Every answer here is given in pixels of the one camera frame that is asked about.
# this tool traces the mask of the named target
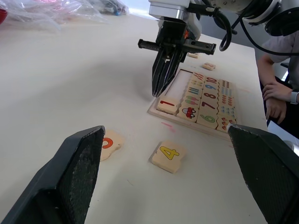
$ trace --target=table surface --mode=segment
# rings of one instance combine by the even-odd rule
[[[108,19],[60,34],[0,27],[0,220],[66,137],[104,125],[126,141],[100,163],[86,224],[265,224],[230,142],[167,122],[173,133],[147,114],[157,53],[137,43],[155,41],[157,22]],[[185,63],[204,62],[217,65],[211,76],[237,85],[242,123],[267,130],[254,50],[232,44]],[[163,140],[188,149],[175,175],[149,162]]]

